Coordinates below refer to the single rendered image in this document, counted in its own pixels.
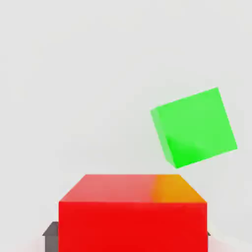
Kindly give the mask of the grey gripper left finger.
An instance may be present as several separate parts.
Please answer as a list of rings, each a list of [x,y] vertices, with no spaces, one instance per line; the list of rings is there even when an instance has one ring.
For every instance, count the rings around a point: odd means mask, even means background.
[[[45,252],[59,252],[58,222],[53,221],[44,231]]]

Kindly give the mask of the small red cube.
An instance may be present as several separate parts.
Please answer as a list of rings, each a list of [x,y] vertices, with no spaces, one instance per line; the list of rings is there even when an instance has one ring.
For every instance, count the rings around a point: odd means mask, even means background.
[[[85,175],[59,201],[59,252],[208,252],[207,202],[180,175]]]

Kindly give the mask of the small green cube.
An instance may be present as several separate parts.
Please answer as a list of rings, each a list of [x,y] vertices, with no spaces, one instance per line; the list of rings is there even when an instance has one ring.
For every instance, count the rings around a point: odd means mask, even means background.
[[[165,159],[176,169],[237,149],[218,88],[151,110]]]

